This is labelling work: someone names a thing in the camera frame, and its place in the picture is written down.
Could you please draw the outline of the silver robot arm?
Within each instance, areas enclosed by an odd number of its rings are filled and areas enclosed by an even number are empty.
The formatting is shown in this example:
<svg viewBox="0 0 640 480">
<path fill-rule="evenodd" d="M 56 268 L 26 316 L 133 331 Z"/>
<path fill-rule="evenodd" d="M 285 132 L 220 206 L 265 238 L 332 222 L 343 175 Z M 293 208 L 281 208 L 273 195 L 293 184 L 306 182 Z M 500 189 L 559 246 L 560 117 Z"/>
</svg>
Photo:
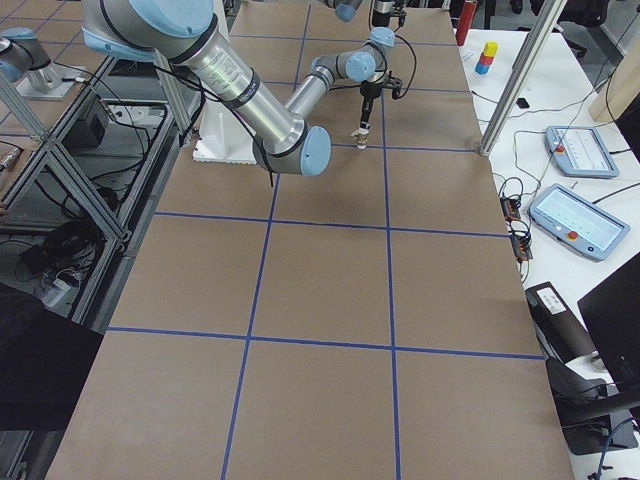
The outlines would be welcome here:
<svg viewBox="0 0 640 480">
<path fill-rule="evenodd" d="M 320 0 L 324 6 L 332 9 L 336 17 L 344 23 L 351 22 L 361 5 L 362 0 Z M 369 20 L 372 26 L 388 27 L 390 19 L 397 13 L 395 1 L 375 0 L 369 2 Z"/>
<path fill-rule="evenodd" d="M 334 82 L 364 82 L 385 71 L 395 34 L 374 28 L 354 51 L 322 55 L 287 103 L 263 84 L 219 31 L 210 1 L 86 1 L 87 46 L 106 55 L 152 61 L 159 52 L 189 69 L 254 130 L 256 162 L 270 173 L 316 176 L 331 157 L 329 133 L 306 118 Z"/>
</svg>

